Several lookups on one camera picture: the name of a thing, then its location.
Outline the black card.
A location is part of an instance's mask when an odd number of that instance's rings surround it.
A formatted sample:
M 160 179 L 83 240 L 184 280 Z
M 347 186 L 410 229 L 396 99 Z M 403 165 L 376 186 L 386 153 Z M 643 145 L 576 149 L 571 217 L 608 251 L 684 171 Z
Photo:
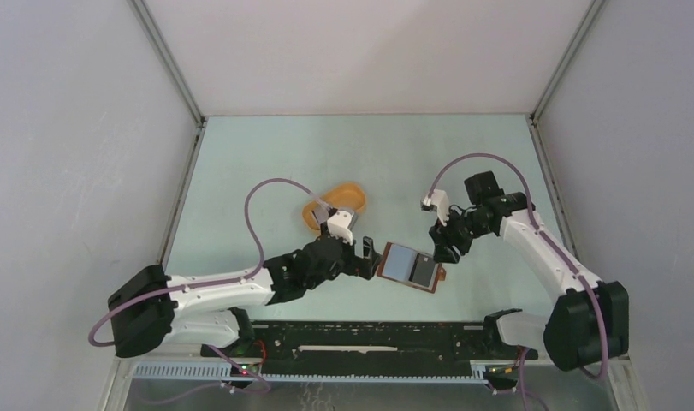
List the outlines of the black card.
M 415 259 L 409 281 L 420 287 L 432 287 L 436 271 L 436 263 L 431 256 L 419 253 Z

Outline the brown leather card holder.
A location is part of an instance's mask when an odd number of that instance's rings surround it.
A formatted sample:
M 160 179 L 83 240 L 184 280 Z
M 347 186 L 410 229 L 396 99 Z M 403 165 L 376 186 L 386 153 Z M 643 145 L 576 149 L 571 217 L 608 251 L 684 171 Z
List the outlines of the brown leather card holder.
M 413 289 L 434 294 L 438 284 L 446 279 L 447 272 L 443 268 L 442 264 L 437 264 L 435 262 L 436 271 L 431 288 L 426 289 L 411 283 L 409 281 L 409 277 L 411 275 L 415 259 L 419 253 L 427 254 L 432 257 L 431 254 L 423 253 L 413 248 L 395 244 L 393 242 L 388 242 L 384 248 L 382 261 L 377 270 L 376 276 Z

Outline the orange plastic card tray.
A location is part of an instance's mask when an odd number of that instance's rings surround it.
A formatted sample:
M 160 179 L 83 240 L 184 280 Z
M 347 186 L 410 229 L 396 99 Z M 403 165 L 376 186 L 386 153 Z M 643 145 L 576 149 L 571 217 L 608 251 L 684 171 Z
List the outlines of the orange plastic card tray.
M 367 196 L 356 182 L 343 182 L 325 192 L 321 199 L 334 208 L 348 208 L 362 214 L 367 205 Z M 315 200 L 307 203 L 301 212 L 305 226 L 314 234 L 320 232 L 320 226 L 313 212 L 318 208 Z

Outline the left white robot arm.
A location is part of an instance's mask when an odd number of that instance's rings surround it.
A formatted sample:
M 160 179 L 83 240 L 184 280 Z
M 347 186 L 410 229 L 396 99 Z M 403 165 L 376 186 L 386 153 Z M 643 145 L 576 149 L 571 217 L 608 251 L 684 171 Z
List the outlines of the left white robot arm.
M 211 345 L 244 356 L 254 345 L 248 307 L 297 300 L 340 274 L 370 280 L 381 260 L 370 237 L 357 255 L 353 245 L 322 235 L 243 271 L 168 276 L 149 265 L 108 299 L 116 356 L 141 356 L 163 344 Z

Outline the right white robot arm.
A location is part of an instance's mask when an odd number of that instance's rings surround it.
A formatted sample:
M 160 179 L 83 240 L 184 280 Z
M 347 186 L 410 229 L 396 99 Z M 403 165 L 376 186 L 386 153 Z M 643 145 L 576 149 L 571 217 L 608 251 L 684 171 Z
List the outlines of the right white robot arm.
M 457 264 L 476 239 L 496 235 L 524 259 L 553 303 L 548 317 L 507 309 L 486 316 L 481 336 L 486 354 L 502 358 L 514 347 L 548 355 L 562 371 L 603 364 L 627 354 L 629 295 L 618 281 L 607 283 L 586 269 L 548 231 L 525 193 L 507 194 L 491 171 L 465 181 L 471 208 L 450 203 L 434 189 L 422 200 L 436 222 L 429 235 L 434 259 Z

